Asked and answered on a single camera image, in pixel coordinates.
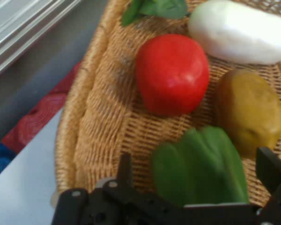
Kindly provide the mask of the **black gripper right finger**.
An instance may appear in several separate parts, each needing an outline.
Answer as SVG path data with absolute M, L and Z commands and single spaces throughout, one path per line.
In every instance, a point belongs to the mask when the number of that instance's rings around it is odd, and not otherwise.
M 257 149 L 256 175 L 270 194 L 264 209 L 281 210 L 281 159 L 267 147 Z

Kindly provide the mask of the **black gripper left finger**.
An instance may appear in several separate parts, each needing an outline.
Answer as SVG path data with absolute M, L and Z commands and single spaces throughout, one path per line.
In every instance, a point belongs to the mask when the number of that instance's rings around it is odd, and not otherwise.
M 123 153 L 120 157 L 117 181 L 120 201 L 123 204 L 134 204 L 136 194 L 133 187 L 132 159 L 129 153 Z

